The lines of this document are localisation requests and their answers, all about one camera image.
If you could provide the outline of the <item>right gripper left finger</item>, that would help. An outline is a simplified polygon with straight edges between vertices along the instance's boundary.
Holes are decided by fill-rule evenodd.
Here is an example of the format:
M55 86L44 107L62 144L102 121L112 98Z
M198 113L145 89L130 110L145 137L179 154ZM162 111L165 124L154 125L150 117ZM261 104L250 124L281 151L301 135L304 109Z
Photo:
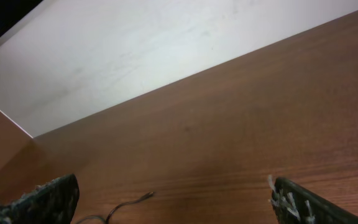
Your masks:
M70 223L79 197L76 176L64 175L37 186L9 204L0 204L0 224Z

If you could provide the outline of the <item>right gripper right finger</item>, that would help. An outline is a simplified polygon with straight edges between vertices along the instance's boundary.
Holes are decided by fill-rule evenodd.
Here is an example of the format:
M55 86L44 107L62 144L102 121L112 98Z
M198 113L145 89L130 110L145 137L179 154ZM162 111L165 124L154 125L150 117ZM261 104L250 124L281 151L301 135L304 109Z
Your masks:
M358 216L284 177L268 176L279 224L358 224Z

